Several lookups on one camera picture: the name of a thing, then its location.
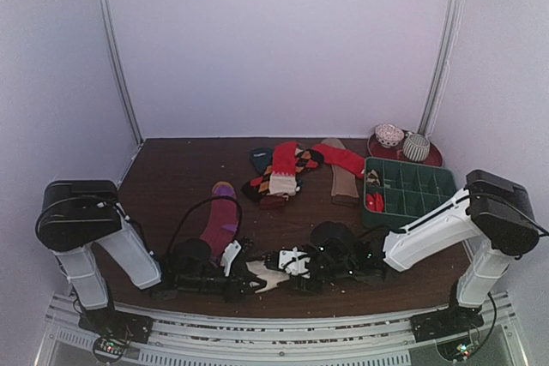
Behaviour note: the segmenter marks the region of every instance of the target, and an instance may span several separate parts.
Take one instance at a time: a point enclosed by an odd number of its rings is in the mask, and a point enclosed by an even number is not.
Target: pink sock
[[[212,196],[231,196],[237,198],[229,183],[218,182],[212,189]],[[226,246],[234,240],[237,231],[237,205],[232,201],[212,201],[209,220],[200,238],[212,248],[212,257],[216,260],[223,255]]]

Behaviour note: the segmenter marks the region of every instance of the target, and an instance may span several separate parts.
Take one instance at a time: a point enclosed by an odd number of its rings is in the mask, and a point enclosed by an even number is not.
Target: white bracket
[[[225,277],[228,278],[229,274],[231,273],[231,265],[234,262],[234,260],[237,258],[238,253],[240,253],[240,250],[242,250],[242,246],[240,246],[240,243],[235,240],[234,242],[229,243],[225,251],[223,252],[223,256],[221,257],[221,265],[225,268],[224,274]]]
[[[305,252],[301,252],[298,248],[292,250],[281,250],[278,255],[278,268],[292,276],[303,276],[309,278],[309,269],[306,265],[311,261],[310,257],[303,257],[307,255]]]

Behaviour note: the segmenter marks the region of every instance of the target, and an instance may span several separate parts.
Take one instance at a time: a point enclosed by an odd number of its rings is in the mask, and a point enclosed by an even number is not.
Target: argyle sock
[[[324,162],[324,157],[316,150],[306,149],[294,155],[294,170],[296,174],[305,173],[316,169]],[[250,180],[242,186],[242,193],[256,202],[259,202],[264,196],[268,195],[268,187],[273,166],[269,165],[267,170],[260,177]]]
[[[359,179],[364,178],[365,159],[358,154],[346,149],[338,149],[328,145],[315,145],[313,150],[318,151],[324,156],[324,162],[327,165],[337,165],[350,171]]]
[[[212,196],[231,196],[236,194],[231,184],[218,182],[212,189]],[[219,259],[226,246],[234,240],[238,224],[237,205],[232,201],[219,199],[212,201],[209,220],[200,238],[212,248],[212,257]]]
[[[273,171],[268,193],[270,195],[296,194],[297,184],[295,181],[295,153],[298,143],[289,141],[274,148]]]
[[[373,169],[366,173],[366,184],[369,184],[370,186],[381,186],[379,175]]]

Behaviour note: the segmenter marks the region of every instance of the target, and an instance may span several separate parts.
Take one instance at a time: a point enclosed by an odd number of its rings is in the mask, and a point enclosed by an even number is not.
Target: white backdrop
[[[145,137],[417,128],[447,0],[111,0]]]
[[[97,0],[2,0],[0,16],[0,364],[26,366],[68,287],[34,235],[45,186],[116,182],[136,144]]]
[[[473,169],[528,189],[549,228],[549,0],[465,0],[433,140],[461,184]],[[510,292],[530,346],[549,358],[549,242],[513,262],[497,288]]]

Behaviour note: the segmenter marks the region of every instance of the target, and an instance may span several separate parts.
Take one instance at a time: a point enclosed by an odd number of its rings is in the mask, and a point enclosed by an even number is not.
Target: wire
[[[84,316],[84,312],[82,311],[81,309],[81,306],[80,306],[80,300],[78,300],[78,297],[72,301],[72,309],[75,310],[75,312],[78,314],[78,315],[82,315]]]
[[[59,205],[62,205],[64,203],[68,203],[70,201],[80,201],[82,199],[89,199],[89,200],[95,200],[95,201],[106,201],[106,199],[103,199],[99,196],[74,196],[74,197],[67,197],[65,199],[61,199],[60,201],[54,201],[51,205],[46,207],[45,209],[42,209],[42,212],[38,215],[38,218],[36,219],[36,225],[34,226],[34,234],[38,239],[40,239],[40,223],[42,223],[42,220],[44,219],[45,215],[50,212],[54,207],[57,207]]]
[[[240,206],[240,203],[238,203],[238,201],[232,196],[213,196],[213,197],[209,197],[208,199],[204,199],[203,201],[199,201],[194,206],[191,206],[187,210],[187,212],[185,212],[185,214],[183,215],[183,218],[181,218],[181,220],[179,220],[178,227],[176,228],[175,232],[173,232],[173,236],[170,239],[170,242],[168,243],[168,245],[166,247],[166,256],[168,256],[170,254],[170,252],[172,251],[173,244],[175,243],[179,232],[181,232],[181,228],[183,227],[183,225],[185,223],[185,220],[187,220],[187,218],[189,218],[190,214],[193,213],[195,210],[197,210],[197,208],[205,205],[206,203],[210,203],[211,201],[231,201],[232,203],[234,203],[237,206],[238,223],[237,223],[237,229],[234,232],[234,237],[233,238],[237,237],[238,233],[240,232],[240,226],[242,225],[242,215],[243,215],[242,214],[242,207]]]
[[[298,256],[298,258],[296,259],[295,257],[293,257],[292,259],[290,259],[289,261],[287,261],[281,268],[281,270],[283,271],[286,271],[287,267],[290,266],[292,263],[295,263],[296,261],[301,261],[302,259],[305,259],[307,257],[311,257],[310,255],[308,254],[304,254],[304,255],[300,255]]]
[[[488,330],[488,334],[484,337],[484,340],[482,341],[482,343],[479,345],[479,347],[477,347],[474,350],[473,353],[471,353],[471,356],[469,356],[469,358],[476,355],[480,351],[480,349],[482,349],[482,347],[486,344],[490,336],[492,336],[494,327],[496,327],[496,321],[498,320],[498,306],[496,306],[496,302],[494,302],[494,298],[490,292],[488,292],[488,297],[490,298],[490,301],[492,302],[492,307],[494,308],[494,318],[492,320],[492,325],[490,326],[490,330]]]

